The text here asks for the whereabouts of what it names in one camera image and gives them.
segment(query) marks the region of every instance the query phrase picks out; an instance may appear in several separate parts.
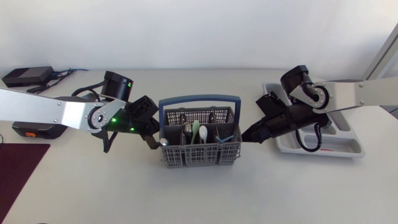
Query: dishwasher basket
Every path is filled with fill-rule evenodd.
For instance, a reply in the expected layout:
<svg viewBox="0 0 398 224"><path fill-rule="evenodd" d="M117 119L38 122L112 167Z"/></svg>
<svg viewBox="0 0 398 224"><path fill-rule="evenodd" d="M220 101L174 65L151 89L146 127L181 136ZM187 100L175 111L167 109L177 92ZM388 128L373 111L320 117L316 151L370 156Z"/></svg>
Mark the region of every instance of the dishwasher basket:
<svg viewBox="0 0 398 224"><path fill-rule="evenodd" d="M191 101L228 101L235 103L235 110L230 107L179 108L164 110L164 106ZM191 95L168 98L159 101L159 137L169 141L168 146L161 146L163 161L168 168L232 165L240 157L241 132L239 130L239 115L241 99L228 95ZM209 123L209 116L215 115L215 123ZM190 124L198 120L200 125L208 130L207 143L202 144L199 133L196 144L186 144L183 137L181 114Z"/></svg>

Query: white table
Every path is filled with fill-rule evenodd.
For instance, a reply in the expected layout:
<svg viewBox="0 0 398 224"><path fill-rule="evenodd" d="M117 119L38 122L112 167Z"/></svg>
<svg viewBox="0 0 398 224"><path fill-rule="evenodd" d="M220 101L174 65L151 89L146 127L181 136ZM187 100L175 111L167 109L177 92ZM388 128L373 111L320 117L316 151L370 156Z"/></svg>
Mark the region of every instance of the white table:
<svg viewBox="0 0 398 224"><path fill-rule="evenodd" d="M114 72L134 80L130 101L238 95L243 132L263 117L255 104L261 83L278 82L285 71ZM103 76L77 72L43 95L69 95ZM269 139L242 143L233 166L181 169L165 168L159 149L150 150L138 135L119 134L105 154L89 133L68 128L55 140L22 138L2 122L5 142L51 144L4 223L398 223L398 121L377 106L344 114L363 159L283 154Z"/></svg>

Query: black device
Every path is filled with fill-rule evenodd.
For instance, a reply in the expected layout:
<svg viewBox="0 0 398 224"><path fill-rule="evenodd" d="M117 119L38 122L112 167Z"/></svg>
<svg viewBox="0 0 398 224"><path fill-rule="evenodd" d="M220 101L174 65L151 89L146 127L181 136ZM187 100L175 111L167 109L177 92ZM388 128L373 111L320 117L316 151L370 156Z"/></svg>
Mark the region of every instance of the black device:
<svg viewBox="0 0 398 224"><path fill-rule="evenodd" d="M308 76L308 69L305 65L299 65L288 71L282 76L280 83L288 96L296 87L301 86L307 96L318 101L319 96L308 88L313 83ZM242 134L242 140L244 142L262 143L266 139L276 138L291 131L296 131L298 143L303 149L308 152L317 151L322 144L320 128L331 124L328 115L325 113L314 113L311 106L295 98L289 98L292 102L291 105L286 105L274 92L258 99L256 103L265 114L265 117L250 126ZM311 124L315 124L315 133L318 137L318 146L315 149L304 147L297 131Z"/></svg>
<svg viewBox="0 0 398 224"><path fill-rule="evenodd" d="M17 68L8 73L1 80L7 87L46 85L51 79L54 70L51 66Z"/></svg>
<svg viewBox="0 0 398 224"><path fill-rule="evenodd" d="M62 124L14 122L12 128L20 136L56 139L61 136L68 127Z"/></svg>

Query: basket handle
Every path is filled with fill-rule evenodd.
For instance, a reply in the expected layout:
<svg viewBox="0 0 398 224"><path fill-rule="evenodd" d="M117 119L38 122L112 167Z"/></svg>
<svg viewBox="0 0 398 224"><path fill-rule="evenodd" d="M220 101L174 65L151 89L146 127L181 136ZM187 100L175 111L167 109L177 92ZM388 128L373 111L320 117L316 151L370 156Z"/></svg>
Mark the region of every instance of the basket handle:
<svg viewBox="0 0 398 224"><path fill-rule="evenodd" d="M239 124L239 117L241 114L241 99L238 96L230 95L216 95L216 94L205 94L205 95L190 95L190 96L177 96L172 98L167 98L164 100L159 100L159 124L160 128L164 127L164 106L173 105L176 103L187 103L194 101L225 101L235 103L235 117L234 124Z"/></svg>

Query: white wall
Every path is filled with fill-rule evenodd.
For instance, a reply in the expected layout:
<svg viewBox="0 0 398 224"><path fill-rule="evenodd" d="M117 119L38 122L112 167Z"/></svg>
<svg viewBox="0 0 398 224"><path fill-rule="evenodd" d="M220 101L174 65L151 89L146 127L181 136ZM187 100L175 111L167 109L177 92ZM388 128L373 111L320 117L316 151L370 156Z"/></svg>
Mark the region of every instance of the white wall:
<svg viewBox="0 0 398 224"><path fill-rule="evenodd" d="M397 0L0 0L0 76L56 69L282 68L360 78Z"/></svg>

